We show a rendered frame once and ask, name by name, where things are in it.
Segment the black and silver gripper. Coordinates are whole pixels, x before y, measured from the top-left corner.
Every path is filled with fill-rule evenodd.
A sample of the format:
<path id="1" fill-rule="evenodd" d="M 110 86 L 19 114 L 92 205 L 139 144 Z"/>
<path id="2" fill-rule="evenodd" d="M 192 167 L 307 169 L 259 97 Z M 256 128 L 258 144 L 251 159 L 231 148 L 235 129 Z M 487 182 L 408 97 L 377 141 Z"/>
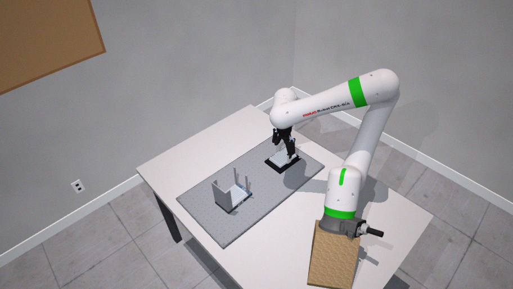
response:
<path id="1" fill-rule="evenodd" d="M 287 149 L 287 164 L 291 162 L 292 155 L 295 154 L 295 138 L 291 137 L 292 127 L 289 129 L 273 128 L 272 143 L 275 145 L 274 154 L 280 150 L 280 141 L 283 139 Z"/>

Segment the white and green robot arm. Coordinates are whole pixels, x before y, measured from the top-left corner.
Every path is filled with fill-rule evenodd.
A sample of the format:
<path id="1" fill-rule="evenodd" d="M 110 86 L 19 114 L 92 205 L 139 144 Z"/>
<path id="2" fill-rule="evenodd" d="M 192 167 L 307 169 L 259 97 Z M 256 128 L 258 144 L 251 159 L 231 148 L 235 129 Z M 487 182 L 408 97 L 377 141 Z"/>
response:
<path id="1" fill-rule="evenodd" d="M 378 69 L 300 100 L 290 88 L 281 88 L 274 94 L 269 119 L 278 129 L 289 129 L 321 115 L 367 106 L 345 161 L 341 167 L 329 171 L 324 218 L 318 225 L 322 230 L 350 238 L 368 233 L 383 237 L 384 232 L 370 228 L 366 220 L 354 215 L 359 191 L 365 185 L 376 146 L 400 93 L 397 75 L 389 69 Z"/>

